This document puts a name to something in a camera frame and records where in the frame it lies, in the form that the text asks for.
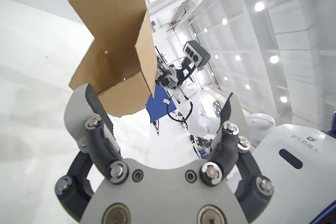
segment metal screw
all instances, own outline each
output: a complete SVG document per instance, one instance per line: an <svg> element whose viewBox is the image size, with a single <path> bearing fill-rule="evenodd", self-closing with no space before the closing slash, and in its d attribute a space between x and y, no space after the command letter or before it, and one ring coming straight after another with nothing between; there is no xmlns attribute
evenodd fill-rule
<svg viewBox="0 0 336 224"><path fill-rule="evenodd" d="M86 123L89 127L96 127L98 125L98 120L97 118L90 118Z"/></svg>
<svg viewBox="0 0 336 224"><path fill-rule="evenodd" d="M137 169L133 172L132 174L132 180L135 181L136 183L140 182L144 177L144 173L142 170Z"/></svg>
<svg viewBox="0 0 336 224"><path fill-rule="evenodd" d="M57 183L57 189L59 191L64 191L69 187L69 183L66 179L62 179Z"/></svg>
<svg viewBox="0 0 336 224"><path fill-rule="evenodd" d="M128 208L123 204L114 204L110 206L102 217L103 224L129 224L131 214Z"/></svg>
<svg viewBox="0 0 336 224"><path fill-rule="evenodd" d="M242 145L243 147L247 147L248 141L246 138L241 138L239 140L239 144Z"/></svg>
<svg viewBox="0 0 336 224"><path fill-rule="evenodd" d="M261 183L260 183L260 187L263 189L263 190L266 190L267 192L270 192L272 190L272 182L270 181L267 181L267 180L262 180Z"/></svg>
<svg viewBox="0 0 336 224"><path fill-rule="evenodd" d="M267 196L274 194L274 186L271 181L257 177L256 179L257 188L259 191Z"/></svg>
<svg viewBox="0 0 336 224"><path fill-rule="evenodd" d="M208 178L214 179L214 178L218 177L218 171L215 169L215 167L208 166L208 169L206 171L206 175L208 176Z"/></svg>
<svg viewBox="0 0 336 224"><path fill-rule="evenodd" d="M251 148L251 143L244 136L239 136L238 148L241 152L247 152Z"/></svg>
<svg viewBox="0 0 336 224"><path fill-rule="evenodd" d="M111 176L114 178L119 178L123 173L123 167L120 164L114 165L111 168Z"/></svg>
<svg viewBox="0 0 336 224"><path fill-rule="evenodd" d="M111 178L110 178L110 183L113 184L121 184L124 181L126 181L128 177L128 166L126 163L117 160L116 162L112 163L110 165L111 171Z"/></svg>
<svg viewBox="0 0 336 224"><path fill-rule="evenodd" d="M196 176L196 173L192 170L188 170L186 172L186 180L188 183L194 183L196 182L196 179L197 179L197 176Z"/></svg>
<svg viewBox="0 0 336 224"><path fill-rule="evenodd" d="M225 129L227 133L232 134L232 135L237 135L239 133L238 126L230 122L224 123L223 128Z"/></svg>
<svg viewBox="0 0 336 224"><path fill-rule="evenodd" d="M215 206L201 208L197 217L198 224L225 224L223 213Z"/></svg>
<svg viewBox="0 0 336 224"><path fill-rule="evenodd" d="M201 172L205 173L207 178L211 180L212 185L218 185L223 179L221 169L213 162L206 162L203 164L201 167Z"/></svg>

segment white floor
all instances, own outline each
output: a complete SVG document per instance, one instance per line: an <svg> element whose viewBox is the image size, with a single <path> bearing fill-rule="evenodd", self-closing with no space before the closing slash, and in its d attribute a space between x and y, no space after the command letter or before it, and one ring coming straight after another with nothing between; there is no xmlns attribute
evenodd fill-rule
<svg viewBox="0 0 336 224"><path fill-rule="evenodd" d="M92 41L85 26L15 2L0 0L0 223L75 223L54 185L78 148L63 123L72 93L68 82ZM125 158L169 169L197 159L180 124L147 111L138 121L114 119ZM102 176L93 169L92 187Z"/></svg>

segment white robot head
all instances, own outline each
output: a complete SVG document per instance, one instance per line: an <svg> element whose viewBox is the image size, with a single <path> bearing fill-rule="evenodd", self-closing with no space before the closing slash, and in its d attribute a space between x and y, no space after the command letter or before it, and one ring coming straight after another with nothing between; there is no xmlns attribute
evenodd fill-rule
<svg viewBox="0 0 336 224"><path fill-rule="evenodd" d="M251 131L252 143L255 147L268 135L273 127L275 120L272 116L264 113L252 113L246 117L247 126Z"/></svg>

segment black cable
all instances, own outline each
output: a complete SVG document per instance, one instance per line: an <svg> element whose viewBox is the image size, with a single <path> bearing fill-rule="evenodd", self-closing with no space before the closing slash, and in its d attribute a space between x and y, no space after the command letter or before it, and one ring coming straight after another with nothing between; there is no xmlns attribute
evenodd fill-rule
<svg viewBox="0 0 336 224"><path fill-rule="evenodd" d="M186 79L188 79L191 74L195 71L196 69L196 65L194 65L192 68L191 68L191 71L189 71L189 73L187 74L187 76L183 77L181 80L179 80L179 82L177 83L177 87L179 87Z"/></svg>
<svg viewBox="0 0 336 224"><path fill-rule="evenodd" d="M176 122L184 123L184 122L187 121L187 119L188 119L189 116L191 115L191 113L192 113L192 107L193 107L193 104L192 104L192 102L190 101L190 111L189 111L187 117L186 117L184 120L175 119L173 116L171 116L171 115L169 114L169 104L167 104L167 114L168 114L168 116L169 116L170 119L172 119L172 120L174 120L174 121L176 121Z"/></svg>

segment blue panel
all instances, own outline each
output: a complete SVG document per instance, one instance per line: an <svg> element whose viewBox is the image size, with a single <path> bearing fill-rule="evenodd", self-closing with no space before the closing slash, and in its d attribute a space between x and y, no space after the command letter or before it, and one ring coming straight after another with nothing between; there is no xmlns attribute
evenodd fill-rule
<svg viewBox="0 0 336 224"><path fill-rule="evenodd" d="M155 120L165 116L167 114L167 104L163 102L163 99L169 99L167 92L161 86L155 87L155 99L152 95L149 96L148 102L146 104L147 111L150 115L150 122L153 123ZM170 102L168 106L168 111L174 111L175 105Z"/></svg>

